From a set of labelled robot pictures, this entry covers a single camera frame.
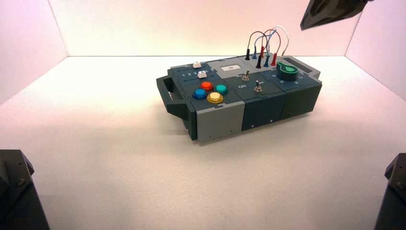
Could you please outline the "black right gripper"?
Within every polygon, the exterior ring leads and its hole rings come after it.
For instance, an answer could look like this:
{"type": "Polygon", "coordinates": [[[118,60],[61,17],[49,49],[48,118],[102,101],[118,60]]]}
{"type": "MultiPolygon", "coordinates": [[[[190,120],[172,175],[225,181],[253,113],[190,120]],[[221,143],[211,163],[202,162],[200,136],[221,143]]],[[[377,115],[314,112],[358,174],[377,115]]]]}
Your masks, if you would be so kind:
{"type": "Polygon", "coordinates": [[[311,0],[300,23],[302,31],[351,18],[363,11],[371,0],[311,0]]]}

